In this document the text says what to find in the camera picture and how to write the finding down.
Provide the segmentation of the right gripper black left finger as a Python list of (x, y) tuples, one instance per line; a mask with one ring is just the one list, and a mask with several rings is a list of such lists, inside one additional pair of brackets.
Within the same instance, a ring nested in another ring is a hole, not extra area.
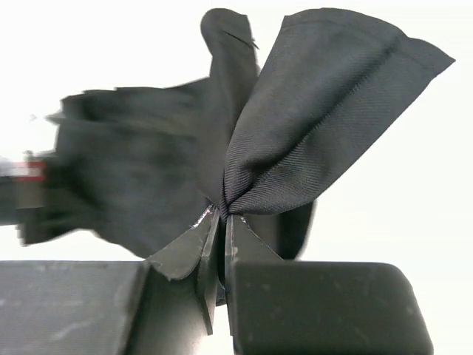
[(194, 354), (212, 334), (220, 216), (143, 261), (4, 261), (3, 354)]

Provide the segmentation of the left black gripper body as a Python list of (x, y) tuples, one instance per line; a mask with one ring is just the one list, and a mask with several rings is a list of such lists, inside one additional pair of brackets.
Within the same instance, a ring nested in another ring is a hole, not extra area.
[(44, 206), (45, 162), (32, 151), (14, 162), (1, 157), (1, 225), (22, 224)]

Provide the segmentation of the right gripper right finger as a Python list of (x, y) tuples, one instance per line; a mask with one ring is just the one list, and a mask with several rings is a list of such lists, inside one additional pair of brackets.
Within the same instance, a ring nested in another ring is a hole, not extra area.
[(226, 226), (225, 288), (237, 354), (433, 352), (399, 268), (283, 260), (239, 216)]

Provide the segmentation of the black pleated skirt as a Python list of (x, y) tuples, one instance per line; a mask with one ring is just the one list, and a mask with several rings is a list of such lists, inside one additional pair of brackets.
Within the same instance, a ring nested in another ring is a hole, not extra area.
[(453, 64), (433, 44), (351, 10), (285, 16), (263, 67), (247, 16), (209, 10), (206, 78), (92, 89), (52, 116), (44, 204), (24, 244), (76, 229), (146, 258), (209, 207), (242, 215), (285, 259), (315, 200)]

